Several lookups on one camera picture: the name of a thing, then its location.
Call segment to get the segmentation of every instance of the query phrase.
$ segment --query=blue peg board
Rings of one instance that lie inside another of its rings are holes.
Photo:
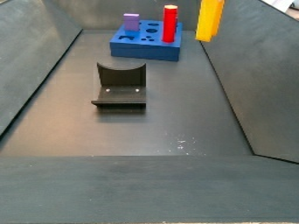
[[[163,22],[141,20],[141,31],[126,31],[122,25],[110,40],[111,55],[150,60],[178,61],[181,56],[183,23],[178,23],[175,41],[163,39]]]

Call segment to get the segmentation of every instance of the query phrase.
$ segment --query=hole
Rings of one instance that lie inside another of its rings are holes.
[[[146,31],[150,32],[150,33],[155,33],[155,32],[158,32],[157,29],[147,29]]]
[[[159,24],[149,24],[149,25],[151,25],[151,26],[158,26]]]
[[[134,40],[135,37],[134,36],[121,36],[118,39],[130,39],[130,40]]]

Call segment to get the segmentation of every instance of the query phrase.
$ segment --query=gray floor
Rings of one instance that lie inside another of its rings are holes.
[[[0,143],[0,156],[251,155],[194,32],[179,62],[114,58],[113,31],[85,31]],[[97,63],[147,63],[145,112],[99,111]]]
[[[299,166],[262,157],[2,157],[0,223],[299,222]]]
[[[2,140],[0,223],[299,221],[299,166],[251,156],[193,32],[146,61],[146,112],[98,111],[97,62],[145,62],[111,35],[85,32]]]

